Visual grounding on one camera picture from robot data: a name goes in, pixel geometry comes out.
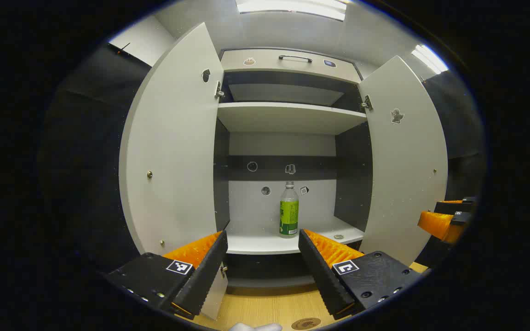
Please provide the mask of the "ceiling light panel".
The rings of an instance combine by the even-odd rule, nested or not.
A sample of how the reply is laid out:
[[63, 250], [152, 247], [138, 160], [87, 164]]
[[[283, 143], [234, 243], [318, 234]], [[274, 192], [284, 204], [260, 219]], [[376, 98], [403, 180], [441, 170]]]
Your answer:
[[449, 70], [448, 65], [426, 45], [416, 45], [411, 54], [435, 74], [441, 74]]
[[239, 13], [296, 12], [344, 21], [347, 4], [338, 0], [235, 0]]

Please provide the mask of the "white and grey cabinet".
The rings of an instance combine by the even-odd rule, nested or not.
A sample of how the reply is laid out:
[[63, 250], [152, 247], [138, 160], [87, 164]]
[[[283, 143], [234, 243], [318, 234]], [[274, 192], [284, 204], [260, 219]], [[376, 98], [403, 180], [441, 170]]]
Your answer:
[[308, 74], [226, 73], [214, 148], [214, 196], [228, 207], [231, 287], [309, 285], [297, 234], [279, 234], [294, 182], [298, 230], [358, 249], [371, 202], [372, 149], [359, 84]]

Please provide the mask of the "black backdrop cloth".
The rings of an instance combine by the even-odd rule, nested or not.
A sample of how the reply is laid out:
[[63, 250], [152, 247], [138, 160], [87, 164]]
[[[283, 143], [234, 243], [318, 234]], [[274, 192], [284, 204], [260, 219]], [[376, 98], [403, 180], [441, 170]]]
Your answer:
[[[487, 167], [477, 104], [465, 83], [450, 71], [425, 80], [423, 86], [435, 106], [446, 142], [446, 192], [438, 201], [476, 197], [476, 209]], [[435, 212], [435, 205], [427, 211]], [[453, 246], [431, 235], [415, 262], [432, 270], [443, 262]]]
[[61, 245], [100, 272], [139, 256], [119, 189], [130, 106], [150, 65], [105, 44], [59, 84], [44, 120], [39, 181]]

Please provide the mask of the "green label plastic bottle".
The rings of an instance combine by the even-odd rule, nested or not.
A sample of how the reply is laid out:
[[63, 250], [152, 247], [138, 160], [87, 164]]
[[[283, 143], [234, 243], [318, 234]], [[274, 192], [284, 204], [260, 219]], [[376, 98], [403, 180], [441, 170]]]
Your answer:
[[294, 182], [286, 182], [280, 197], [278, 232], [283, 237], [292, 237], [298, 233], [299, 197], [294, 189]]

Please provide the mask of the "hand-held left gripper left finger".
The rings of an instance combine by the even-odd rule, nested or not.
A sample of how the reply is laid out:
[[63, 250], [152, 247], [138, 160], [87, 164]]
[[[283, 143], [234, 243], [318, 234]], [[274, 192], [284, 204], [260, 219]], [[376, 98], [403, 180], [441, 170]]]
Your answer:
[[138, 303], [160, 314], [194, 319], [200, 314], [227, 253], [225, 230], [168, 254], [144, 253], [104, 278]]

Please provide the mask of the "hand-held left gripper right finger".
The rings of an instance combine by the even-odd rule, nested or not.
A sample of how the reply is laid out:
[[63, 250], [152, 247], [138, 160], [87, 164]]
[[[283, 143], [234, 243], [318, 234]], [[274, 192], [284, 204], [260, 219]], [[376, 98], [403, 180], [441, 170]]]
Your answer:
[[335, 319], [359, 314], [399, 295], [422, 275], [387, 253], [364, 254], [307, 229], [300, 230], [298, 246]]

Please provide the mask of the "white cabinet door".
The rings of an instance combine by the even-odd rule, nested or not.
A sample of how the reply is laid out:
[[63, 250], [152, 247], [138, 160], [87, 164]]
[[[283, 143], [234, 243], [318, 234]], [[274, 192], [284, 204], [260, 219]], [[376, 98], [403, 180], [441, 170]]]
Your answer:
[[223, 230], [214, 148], [224, 70], [205, 23], [181, 36], [146, 75], [121, 139], [119, 191], [139, 253], [166, 254]]
[[359, 84], [372, 147], [371, 203], [360, 249], [408, 266], [430, 239], [421, 212], [443, 200], [448, 178], [444, 131], [431, 97], [409, 65], [394, 56]]

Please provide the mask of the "round brown coaster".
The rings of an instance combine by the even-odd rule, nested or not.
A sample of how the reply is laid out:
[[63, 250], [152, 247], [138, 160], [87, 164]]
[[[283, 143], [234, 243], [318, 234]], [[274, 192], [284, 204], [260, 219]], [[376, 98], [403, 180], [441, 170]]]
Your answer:
[[303, 318], [292, 323], [293, 330], [308, 330], [317, 327], [321, 323], [320, 318]]

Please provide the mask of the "white cabinet drawer front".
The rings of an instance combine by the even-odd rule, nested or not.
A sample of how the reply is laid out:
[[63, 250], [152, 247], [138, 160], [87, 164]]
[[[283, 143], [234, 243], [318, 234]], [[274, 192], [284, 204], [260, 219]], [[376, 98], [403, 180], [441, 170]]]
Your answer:
[[[313, 59], [278, 59], [279, 55], [297, 55]], [[355, 64], [345, 59], [303, 50], [284, 48], [245, 48], [223, 50], [221, 65], [226, 73], [267, 71], [280, 73], [308, 74], [359, 84], [363, 78]]]

